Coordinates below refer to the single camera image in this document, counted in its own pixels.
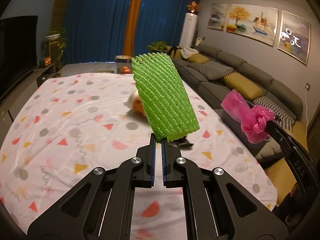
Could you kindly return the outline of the orange curtain strip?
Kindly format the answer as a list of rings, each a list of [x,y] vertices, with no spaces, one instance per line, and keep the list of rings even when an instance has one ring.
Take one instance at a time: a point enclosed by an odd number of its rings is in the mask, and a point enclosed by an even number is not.
[[[142,0],[130,0],[123,43],[123,55],[125,56],[134,55],[135,33],[141,1]]]

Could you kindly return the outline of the potted green plant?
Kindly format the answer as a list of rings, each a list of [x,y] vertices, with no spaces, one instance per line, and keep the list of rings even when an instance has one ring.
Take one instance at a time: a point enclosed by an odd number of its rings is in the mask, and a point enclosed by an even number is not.
[[[168,52],[167,42],[165,42],[165,41],[155,41],[146,47],[152,53],[167,53]]]

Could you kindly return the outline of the black television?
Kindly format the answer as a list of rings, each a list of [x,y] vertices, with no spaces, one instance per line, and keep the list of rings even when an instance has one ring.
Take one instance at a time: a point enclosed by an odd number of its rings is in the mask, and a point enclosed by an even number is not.
[[[1,20],[1,99],[37,66],[38,16]]]

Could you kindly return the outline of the far mustard cushion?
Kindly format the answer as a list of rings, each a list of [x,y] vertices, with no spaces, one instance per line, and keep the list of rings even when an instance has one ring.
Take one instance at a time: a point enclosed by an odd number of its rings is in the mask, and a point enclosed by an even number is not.
[[[190,63],[204,64],[204,63],[210,61],[210,59],[206,56],[201,55],[201,54],[193,54],[187,58],[187,61]]]

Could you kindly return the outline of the sailboat painting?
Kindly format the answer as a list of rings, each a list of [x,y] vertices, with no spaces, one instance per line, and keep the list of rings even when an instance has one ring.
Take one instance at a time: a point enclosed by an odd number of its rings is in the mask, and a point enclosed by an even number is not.
[[[260,5],[232,3],[226,31],[273,46],[278,23],[278,9]]]

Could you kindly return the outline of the patterned white tablecloth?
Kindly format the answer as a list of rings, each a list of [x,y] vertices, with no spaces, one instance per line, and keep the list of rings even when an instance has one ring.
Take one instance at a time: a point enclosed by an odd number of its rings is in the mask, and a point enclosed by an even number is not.
[[[131,75],[80,74],[46,81],[16,116],[1,146],[1,201],[17,225],[29,225],[95,167],[118,167],[150,141],[146,119],[127,105]],[[200,124],[182,155],[224,168],[267,208],[277,190],[256,159],[191,88]]]

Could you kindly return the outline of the white cloth on sofa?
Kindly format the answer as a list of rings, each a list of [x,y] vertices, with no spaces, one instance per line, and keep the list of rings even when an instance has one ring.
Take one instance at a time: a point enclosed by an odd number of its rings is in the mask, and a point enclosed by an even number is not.
[[[181,56],[184,59],[188,59],[192,55],[198,54],[199,52],[196,49],[189,48],[189,47],[182,47],[181,48]]]

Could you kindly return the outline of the blue curtains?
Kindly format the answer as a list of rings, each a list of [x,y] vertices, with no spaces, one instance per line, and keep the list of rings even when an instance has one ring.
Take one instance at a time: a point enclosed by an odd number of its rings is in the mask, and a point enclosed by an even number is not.
[[[199,0],[142,0],[135,33],[134,55],[165,41],[179,44],[187,4]],[[66,64],[105,62],[123,55],[130,0],[68,0],[64,28]]]

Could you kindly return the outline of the right landscape painting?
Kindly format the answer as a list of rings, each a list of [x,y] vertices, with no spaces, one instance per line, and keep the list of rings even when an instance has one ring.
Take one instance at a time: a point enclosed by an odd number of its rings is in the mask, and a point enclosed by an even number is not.
[[[308,20],[283,10],[278,49],[307,65],[310,51],[311,24]]]

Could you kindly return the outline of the apple print paper cup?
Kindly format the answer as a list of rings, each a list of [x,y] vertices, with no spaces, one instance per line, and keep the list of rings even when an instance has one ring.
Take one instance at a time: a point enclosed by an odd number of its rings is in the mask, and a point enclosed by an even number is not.
[[[139,97],[138,90],[134,90],[131,95],[129,96],[127,102],[124,103],[126,107],[131,109],[131,111],[135,114],[139,114],[141,116],[146,116],[142,101]]]

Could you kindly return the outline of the black white patterned cushion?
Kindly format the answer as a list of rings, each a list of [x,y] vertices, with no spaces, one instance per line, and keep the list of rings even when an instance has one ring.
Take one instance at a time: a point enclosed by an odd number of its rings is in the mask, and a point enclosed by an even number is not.
[[[261,96],[253,100],[255,105],[263,106],[270,109],[274,113],[274,119],[278,125],[292,132],[295,120],[291,118],[280,106],[274,103],[271,99],[266,96]]]

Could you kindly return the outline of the plant on stand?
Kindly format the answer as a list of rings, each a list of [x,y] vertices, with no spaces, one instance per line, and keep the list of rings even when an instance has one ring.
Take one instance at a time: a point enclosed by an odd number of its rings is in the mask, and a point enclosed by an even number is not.
[[[50,58],[59,69],[63,65],[63,53],[67,47],[65,29],[50,30],[49,35],[43,41],[43,53],[45,58]]]

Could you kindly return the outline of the grey cushion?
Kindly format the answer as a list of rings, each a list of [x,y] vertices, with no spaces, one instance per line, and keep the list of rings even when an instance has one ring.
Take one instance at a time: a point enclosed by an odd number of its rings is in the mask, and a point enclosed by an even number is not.
[[[198,71],[200,74],[202,74],[206,79],[210,81],[223,78],[223,74],[211,66],[206,66],[200,63],[190,63],[188,64],[188,66]]]

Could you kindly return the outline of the left small painting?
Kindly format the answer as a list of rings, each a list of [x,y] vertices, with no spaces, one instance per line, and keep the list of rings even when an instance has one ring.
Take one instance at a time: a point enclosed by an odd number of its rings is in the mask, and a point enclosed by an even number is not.
[[[213,3],[210,9],[210,17],[207,28],[223,31],[228,11],[228,3]]]

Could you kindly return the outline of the mustard sofa chaise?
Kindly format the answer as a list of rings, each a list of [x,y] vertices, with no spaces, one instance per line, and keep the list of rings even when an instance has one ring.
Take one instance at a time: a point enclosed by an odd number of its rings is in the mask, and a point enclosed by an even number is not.
[[[309,151],[306,125],[303,122],[295,122],[291,135],[307,150],[307,152]],[[297,181],[284,158],[279,159],[273,165],[265,169],[265,172],[277,189],[277,205],[280,205]]]

